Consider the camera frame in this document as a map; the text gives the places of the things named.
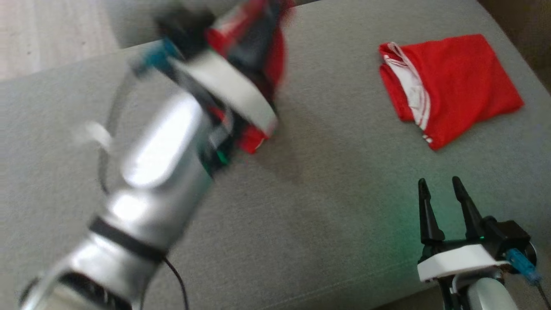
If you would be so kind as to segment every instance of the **cable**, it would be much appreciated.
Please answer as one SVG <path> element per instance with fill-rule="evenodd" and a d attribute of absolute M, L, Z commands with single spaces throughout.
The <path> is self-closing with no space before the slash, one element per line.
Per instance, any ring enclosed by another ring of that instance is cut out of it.
<path fill-rule="evenodd" d="M 190 308 L 190 305 L 187 303 L 187 293 L 186 293 L 186 286 L 183 284 L 182 277 L 180 276 L 180 273 L 178 273 L 178 270 L 172 265 L 172 263 L 168 260 L 168 258 L 164 258 L 163 260 L 165 264 L 172 270 L 172 273 L 176 276 L 178 279 L 178 283 L 180 284 L 180 290 L 182 291 L 182 298 L 183 298 L 183 308 L 184 310 L 188 310 Z"/>
<path fill-rule="evenodd" d="M 538 292 L 540 295 L 542 295 L 543 302 L 545 302 L 545 305 L 547 306 L 547 310 L 551 310 L 551 304 L 549 304 L 549 300 L 547 299 L 547 296 L 543 292 L 542 285 L 540 283 L 536 284 L 536 287 L 538 288 Z"/>
<path fill-rule="evenodd" d="M 107 122 L 105 122 L 105 130 L 115 137 L 117 134 L 118 120 L 121 117 L 122 110 L 127 103 L 127 97 L 132 90 L 132 87 L 136 83 L 136 77 L 132 71 L 128 71 L 125 74 L 121 84 L 118 86 L 115 92 L 115 97 L 109 108 L 109 114 L 107 116 Z M 107 187 L 107 166 L 109 165 L 109 154 L 105 149 L 100 148 L 98 158 L 98 183 L 100 189 L 105 195 L 109 195 L 109 188 Z"/>
<path fill-rule="evenodd" d="M 118 86 L 117 91 L 115 93 L 115 97 L 113 98 L 113 101 L 111 103 L 111 108 L 109 109 L 109 114 L 107 117 L 107 122 L 105 123 L 105 130 L 111 135 L 111 137 L 115 137 L 117 133 L 117 127 L 118 127 L 118 120 L 121 117 L 122 110 L 124 109 L 126 103 L 127 103 L 127 97 L 130 94 L 130 91 L 132 90 L 132 87 L 136 83 L 136 76 L 132 71 L 128 71 L 125 74 L 125 77 L 123 78 L 121 84 Z M 98 183 L 101 191 L 105 195 L 109 195 L 110 190 L 107 186 L 107 167 L 109 165 L 109 154 L 105 149 L 100 148 L 99 150 L 99 157 L 98 157 Z M 182 291 L 183 296 L 183 309 L 189 310 L 189 304 L 187 301 L 187 293 L 186 293 L 186 286 L 183 283 L 183 279 L 180 276 L 180 273 L 174 265 L 168 260 L 168 258 L 163 259 L 164 263 L 172 270 L 172 273 L 176 276 L 178 279 L 178 283 L 180 284 L 180 290 Z M 142 304 L 141 307 L 143 307 L 145 301 L 145 292 L 142 295 Z"/>

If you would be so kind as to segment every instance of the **blue connector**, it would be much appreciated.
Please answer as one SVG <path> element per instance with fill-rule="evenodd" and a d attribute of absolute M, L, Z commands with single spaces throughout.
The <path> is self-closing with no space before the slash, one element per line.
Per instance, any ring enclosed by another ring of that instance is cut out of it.
<path fill-rule="evenodd" d="M 506 259 L 518 270 L 530 285 L 538 285 L 542 276 L 536 271 L 536 267 L 517 249 L 507 251 Z"/>
<path fill-rule="evenodd" d="M 155 46 L 144 55 L 142 63 L 134 68 L 137 76 L 144 75 L 150 68 L 161 72 L 170 69 L 169 58 L 178 58 L 176 46 L 167 38 L 163 38 L 160 45 Z"/>

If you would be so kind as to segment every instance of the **black band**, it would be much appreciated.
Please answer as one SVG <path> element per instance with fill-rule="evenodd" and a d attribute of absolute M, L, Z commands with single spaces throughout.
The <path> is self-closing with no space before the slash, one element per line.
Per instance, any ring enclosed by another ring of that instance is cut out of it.
<path fill-rule="evenodd" d="M 142 258 L 151 260 L 155 263 L 162 262 L 166 256 L 165 251 L 161 251 L 151 245 L 147 245 L 140 240 L 135 239 L 129 234 L 120 231 L 118 228 L 109 225 L 101 217 L 96 217 L 96 219 L 92 222 L 90 225 L 90 231 L 117 243 Z"/>

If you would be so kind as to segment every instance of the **green light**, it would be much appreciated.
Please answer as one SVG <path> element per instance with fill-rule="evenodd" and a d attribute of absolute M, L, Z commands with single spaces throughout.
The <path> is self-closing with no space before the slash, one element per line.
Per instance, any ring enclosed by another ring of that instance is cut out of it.
<path fill-rule="evenodd" d="M 224 153 L 222 153 L 221 151 L 216 151 L 216 154 L 218 155 L 218 158 L 220 158 L 220 161 L 224 164 L 224 165 L 227 165 L 229 163 L 228 159 L 226 158 L 226 156 L 224 155 Z"/>

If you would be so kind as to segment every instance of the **gray couch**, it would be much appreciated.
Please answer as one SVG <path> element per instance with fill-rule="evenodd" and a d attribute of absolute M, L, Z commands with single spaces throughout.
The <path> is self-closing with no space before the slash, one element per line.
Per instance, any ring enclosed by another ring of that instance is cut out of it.
<path fill-rule="evenodd" d="M 171 253 L 192 309 L 371 309 L 426 289 L 416 269 L 422 177 L 448 238 L 464 234 L 451 186 L 458 175 L 483 215 L 533 235 L 551 274 L 551 97 L 475 0 L 320 1 L 298 7 L 285 33 L 276 135 L 216 180 Z M 398 120 L 377 47 L 471 33 L 485 35 L 526 106 L 433 152 L 414 124 Z M 96 149 L 72 145 L 71 129 L 106 117 L 128 58 L 146 48 L 0 84 L 1 304 L 68 252 L 100 210 Z M 119 155 L 173 89 L 160 75 L 139 85 L 120 123 Z M 162 268 L 145 309 L 180 309 L 179 294 Z"/>
<path fill-rule="evenodd" d="M 184 4 L 187 8 L 209 8 L 215 13 L 226 12 L 243 0 L 102 0 L 118 44 L 124 47 L 158 39 L 152 14 L 167 7 Z"/>

